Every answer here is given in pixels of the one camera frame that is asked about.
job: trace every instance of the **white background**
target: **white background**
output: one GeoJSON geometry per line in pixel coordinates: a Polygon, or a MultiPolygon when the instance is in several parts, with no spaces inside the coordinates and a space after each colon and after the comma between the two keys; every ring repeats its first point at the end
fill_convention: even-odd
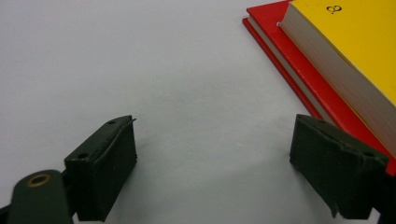
{"type": "Polygon", "coordinates": [[[289,163],[307,111],[241,22],[268,2],[1,1],[0,207],[131,114],[138,164],[106,223],[376,223],[333,219],[289,163]]]}

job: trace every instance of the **book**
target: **book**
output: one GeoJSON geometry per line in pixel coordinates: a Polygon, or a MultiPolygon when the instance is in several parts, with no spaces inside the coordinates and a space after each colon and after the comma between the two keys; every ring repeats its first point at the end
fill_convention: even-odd
{"type": "Polygon", "coordinates": [[[278,26],[288,5],[289,1],[282,1],[250,7],[243,23],[313,117],[387,155],[387,172],[396,175],[396,160],[278,26]]]}
{"type": "Polygon", "coordinates": [[[396,156],[396,1],[294,0],[281,29],[396,156]]]}

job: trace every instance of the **screw hole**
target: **screw hole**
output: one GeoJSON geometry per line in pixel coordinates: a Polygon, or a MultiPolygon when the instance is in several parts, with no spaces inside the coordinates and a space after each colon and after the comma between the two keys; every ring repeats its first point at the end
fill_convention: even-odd
{"type": "Polygon", "coordinates": [[[81,153],[81,154],[78,155],[78,158],[81,159],[81,160],[84,160],[87,157],[88,157],[88,153],[81,153]]]}
{"type": "Polygon", "coordinates": [[[35,175],[27,181],[27,187],[36,188],[40,187],[50,181],[50,175],[42,174],[35,175]]]}

